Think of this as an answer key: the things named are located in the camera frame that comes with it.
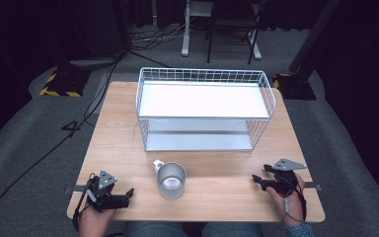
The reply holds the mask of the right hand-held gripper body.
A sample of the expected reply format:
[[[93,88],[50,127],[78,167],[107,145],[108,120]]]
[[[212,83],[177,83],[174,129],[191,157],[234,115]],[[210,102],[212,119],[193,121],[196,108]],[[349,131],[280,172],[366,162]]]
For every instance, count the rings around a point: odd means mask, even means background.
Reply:
[[[281,195],[289,196],[298,184],[294,171],[306,168],[305,164],[281,158],[269,168],[269,171],[274,174],[276,181],[274,189]]]

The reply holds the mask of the black stand base striped tape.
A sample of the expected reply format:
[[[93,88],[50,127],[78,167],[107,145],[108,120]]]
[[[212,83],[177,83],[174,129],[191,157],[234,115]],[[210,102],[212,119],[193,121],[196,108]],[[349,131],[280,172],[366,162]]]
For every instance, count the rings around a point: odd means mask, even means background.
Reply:
[[[275,74],[272,76],[272,85],[280,92],[284,100],[317,100],[309,82],[300,80],[295,75]]]
[[[70,71],[54,69],[39,94],[55,97],[82,97],[90,75],[90,71],[81,69],[71,69]]]

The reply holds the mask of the black folding chair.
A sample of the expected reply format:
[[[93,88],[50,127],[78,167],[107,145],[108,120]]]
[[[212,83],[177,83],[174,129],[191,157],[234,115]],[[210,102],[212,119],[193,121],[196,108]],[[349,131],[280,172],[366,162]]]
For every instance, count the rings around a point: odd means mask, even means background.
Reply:
[[[248,64],[255,57],[261,10],[267,0],[213,0],[206,39],[208,40],[207,62],[215,45],[242,46],[250,48]],[[244,32],[241,42],[215,41],[215,32]]]

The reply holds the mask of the person's right hand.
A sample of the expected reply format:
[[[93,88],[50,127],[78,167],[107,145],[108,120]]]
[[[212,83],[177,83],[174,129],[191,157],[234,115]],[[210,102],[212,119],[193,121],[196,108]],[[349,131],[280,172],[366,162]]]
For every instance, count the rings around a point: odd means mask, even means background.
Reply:
[[[298,186],[296,187],[297,191],[288,197],[281,196],[273,188],[266,189],[276,206],[278,214],[281,216],[281,220],[286,226],[303,224],[305,222],[301,198],[299,196],[305,188],[305,182],[299,175],[297,175],[296,178],[298,181]]]

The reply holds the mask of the person's left leg in jeans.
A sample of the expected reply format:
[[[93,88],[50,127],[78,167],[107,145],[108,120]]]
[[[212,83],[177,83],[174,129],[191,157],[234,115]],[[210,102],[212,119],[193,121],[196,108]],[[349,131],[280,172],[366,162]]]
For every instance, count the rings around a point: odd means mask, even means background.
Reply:
[[[136,221],[126,224],[124,237],[188,237],[188,235],[180,223]]]

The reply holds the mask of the white desk frame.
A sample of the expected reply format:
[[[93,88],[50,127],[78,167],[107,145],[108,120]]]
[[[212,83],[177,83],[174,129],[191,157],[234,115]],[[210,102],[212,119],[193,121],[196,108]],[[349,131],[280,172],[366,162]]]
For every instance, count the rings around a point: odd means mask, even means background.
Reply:
[[[184,35],[183,43],[181,49],[181,56],[187,57],[190,54],[190,21],[194,20],[195,17],[206,17],[209,18],[211,15],[213,3],[211,1],[201,1],[201,0],[186,0],[185,9],[185,24],[184,24]],[[250,31],[247,34],[249,43],[253,43],[254,52],[253,56],[255,60],[262,59],[262,55],[257,43],[254,41],[254,33],[257,31]]]

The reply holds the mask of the person's left hand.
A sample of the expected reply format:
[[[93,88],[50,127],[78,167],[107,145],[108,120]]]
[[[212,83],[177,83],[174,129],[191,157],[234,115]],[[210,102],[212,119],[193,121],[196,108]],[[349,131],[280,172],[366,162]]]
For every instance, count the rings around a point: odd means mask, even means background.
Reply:
[[[80,237],[103,237],[115,215],[115,209],[105,209],[102,212],[87,206],[79,215]]]

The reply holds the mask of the grey tape strip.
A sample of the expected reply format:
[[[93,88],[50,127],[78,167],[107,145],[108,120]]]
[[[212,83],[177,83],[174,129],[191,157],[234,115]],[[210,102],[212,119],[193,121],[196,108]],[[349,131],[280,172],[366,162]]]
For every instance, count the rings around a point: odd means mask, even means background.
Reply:
[[[319,184],[315,184],[314,182],[305,182],[305,188],[308,189],[315,189],[316,191],[320,192],[323,190],[322,186]]]
[[[77,192],[77,193],[82,193],[85,189],[86,189],[85,186],[73,186],[73,187],[66,186],[66,187],[64,188],[64,191],[63,191],[63,192],[64,192],[65,194],[71,195],[71,194],[73,194],[73,193],[75,193],[75,192]]]

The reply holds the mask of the metal cup with white handle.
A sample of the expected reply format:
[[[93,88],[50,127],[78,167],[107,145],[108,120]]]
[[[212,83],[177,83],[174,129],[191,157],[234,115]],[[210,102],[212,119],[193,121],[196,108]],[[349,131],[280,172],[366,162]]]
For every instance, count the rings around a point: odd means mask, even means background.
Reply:
[[[179,163],[164,163],[161,160],[155,160],[153,168],[161,196],[165,199],[180,198],[184,193],[187,179],[185,168]]]

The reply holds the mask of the person's right leg in jeans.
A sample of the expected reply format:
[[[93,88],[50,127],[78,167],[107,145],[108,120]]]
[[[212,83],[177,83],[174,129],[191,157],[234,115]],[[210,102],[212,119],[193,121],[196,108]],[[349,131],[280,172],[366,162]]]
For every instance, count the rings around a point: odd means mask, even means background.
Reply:
[[[255,223],[209,222],[201,237],[263,237],[261,227]]]

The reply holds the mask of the white wire shelf rack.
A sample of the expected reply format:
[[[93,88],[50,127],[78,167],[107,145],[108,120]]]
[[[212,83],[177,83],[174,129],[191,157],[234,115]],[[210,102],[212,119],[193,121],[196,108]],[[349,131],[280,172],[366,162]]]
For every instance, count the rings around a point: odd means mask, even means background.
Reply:
[[[259,70],[143,67],[135,107],[147,151],[252,151],[275,97]]]

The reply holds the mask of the black slanted stand pole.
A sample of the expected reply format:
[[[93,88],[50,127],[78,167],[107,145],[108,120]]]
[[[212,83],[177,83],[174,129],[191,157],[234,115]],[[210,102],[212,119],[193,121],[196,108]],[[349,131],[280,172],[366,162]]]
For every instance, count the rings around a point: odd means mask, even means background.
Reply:
[[[313,69],[314,56],[317,55],[316,45],[319,37],[332,17],[341,0],[329,0],[317,19],[315,25],[306,37],[304,43],[292,60],[289,71],[295,76],[307,74]]]

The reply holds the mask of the person's leg in jeans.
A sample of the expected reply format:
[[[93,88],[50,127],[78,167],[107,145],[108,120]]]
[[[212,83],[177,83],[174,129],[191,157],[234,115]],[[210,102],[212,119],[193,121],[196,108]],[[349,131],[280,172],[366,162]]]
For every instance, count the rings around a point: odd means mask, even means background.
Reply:
[[[188,237],[188,235],[180,223],[136,221],[126,224],[124,237]]]
[[[201,237],[263,237],[261,227],[255,223],[209,222]]]

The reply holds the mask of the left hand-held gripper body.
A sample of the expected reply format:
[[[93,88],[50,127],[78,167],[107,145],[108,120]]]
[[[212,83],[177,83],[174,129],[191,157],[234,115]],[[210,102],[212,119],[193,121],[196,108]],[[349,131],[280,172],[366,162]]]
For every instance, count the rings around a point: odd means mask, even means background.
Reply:
[[[101,170],[99,176],[92,175],[86,191],[87,202],[97,211],[116,208],[115,199],[112,196],[116,181],[117,178],[105,170]]]

